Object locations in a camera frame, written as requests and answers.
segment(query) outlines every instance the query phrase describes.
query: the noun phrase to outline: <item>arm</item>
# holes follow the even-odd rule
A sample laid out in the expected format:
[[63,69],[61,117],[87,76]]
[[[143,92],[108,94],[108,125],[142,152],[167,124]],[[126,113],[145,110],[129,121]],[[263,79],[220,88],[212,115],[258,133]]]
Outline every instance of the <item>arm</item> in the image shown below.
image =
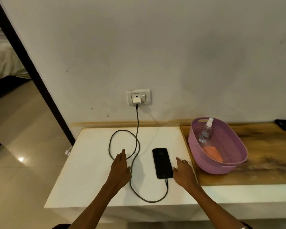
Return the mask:
[[241,229],[244,225],[214,202],[197,183],[195,174],[187,161],[177,160],[173,168],[175,181],[198,202],[216,229]]
[[110,200],[131,178],[125,150],[114,159],[106,183],[92,203],[71,224],[69,229],[95,229]]

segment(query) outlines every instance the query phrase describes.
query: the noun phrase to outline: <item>basket rim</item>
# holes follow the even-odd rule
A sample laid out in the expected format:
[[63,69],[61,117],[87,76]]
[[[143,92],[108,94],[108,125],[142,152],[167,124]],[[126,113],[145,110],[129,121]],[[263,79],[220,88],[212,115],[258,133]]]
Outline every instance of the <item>basket rim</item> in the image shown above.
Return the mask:
[[[202,150],[201,146],[199,145],[198,141],[196,140],[196,137],[195,137],[195,134],[194,134],[194,131],[193,131],[193,125],[195,124],[203,124],[202,122],[198,122],[199,120],[203,120],[203,119],[209,119],[209,117],[200,117],[200,118],[196,118],[192,121],[191,123],[191,132],[193,133],[194,135],[194,138],[195,138],[195,143],[198,144],[198,146],[200,147],[200,150]],[[217,118],[214,118],[214,120],[216,121],[220,121],[222,123],[224,123],[226,126],[229,127],[229,129],[233,132],[233,134],[235,134],[237,136],[237,134],[234,132],[234,130],[225,122],[221,121],[220,119],[217,119]],[[214,162],[218,163],[218,164],[221,164],[221,165],[227,165],[227,166],[233,166],[233,165],[239,165],[241,163],[244,163],[247,159],[248,159],[248,150],[246,148],[246,146],[244,145],[244,143],[242,142],[242,140],[237,136],[237,138],[240,140],[240,142],[242,143],[242,146],[245,148],[246,150],[246,157],[244,158],[244,160],[242,160],[241,162],[219,162],[219,161],[216,161],[214,160],[213,158],[211,158],[209,155],[207,155],[205,152],[202,152],[210,159],[212,159]]]

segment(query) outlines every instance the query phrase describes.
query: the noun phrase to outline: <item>bottle cap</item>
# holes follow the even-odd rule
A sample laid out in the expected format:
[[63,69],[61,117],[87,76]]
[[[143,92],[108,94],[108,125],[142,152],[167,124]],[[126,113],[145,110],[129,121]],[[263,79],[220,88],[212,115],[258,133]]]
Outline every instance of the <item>bottle cap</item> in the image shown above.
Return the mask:
[[206,123],[206,126],[208,126],[208,127],[211,127],[212,126],[212,123],[213,123],[213,118],[212,117],[210,117],[209,118],[209,120],[208,120],[208,122]]

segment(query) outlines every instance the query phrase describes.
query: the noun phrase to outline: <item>white power adapter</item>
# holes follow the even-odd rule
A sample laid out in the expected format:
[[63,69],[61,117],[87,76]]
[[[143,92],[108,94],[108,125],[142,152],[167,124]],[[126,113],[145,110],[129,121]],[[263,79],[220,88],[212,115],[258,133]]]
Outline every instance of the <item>white power adapter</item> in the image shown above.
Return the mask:
[[138,105],[138,107],[141,106],[141,98],[140,97],[134,97],[132,99],[132,105],[135,107],[136,105]]

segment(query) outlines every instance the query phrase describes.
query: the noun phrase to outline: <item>white table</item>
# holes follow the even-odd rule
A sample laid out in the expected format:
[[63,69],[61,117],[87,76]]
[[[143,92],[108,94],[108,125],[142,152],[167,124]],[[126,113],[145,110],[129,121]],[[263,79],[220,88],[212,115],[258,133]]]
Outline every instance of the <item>white table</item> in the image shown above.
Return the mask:
[[[45,208],[52,208],[73,221],[91,203],[109,174],[112,163],[108,154],[109,139],[119,129],[82,129]],[[123,129],[136,132],[136,128]],[[167,148],[172,166],[176,166],[175,157],[186,159],[189,164],[190,157],[179,127],[142,127],[138,139],[141,151],[134,162],[132,185],[143,198],[154,201],[165,194],[166,185],[156,177],[152,149]],[[130,155],[135,148],[135,138],[127,132],[118,132],[112,140],[112,156],[123,148],[126,155]],[[128,165],[133,157],[127,160]],[[286,218],[286,185],[210,186],[204,190],[239,219]],[[206,219],[197,202],[169,179],[168,195],[158,203],[139,199],[126,185],[111,200],[101,222]]]

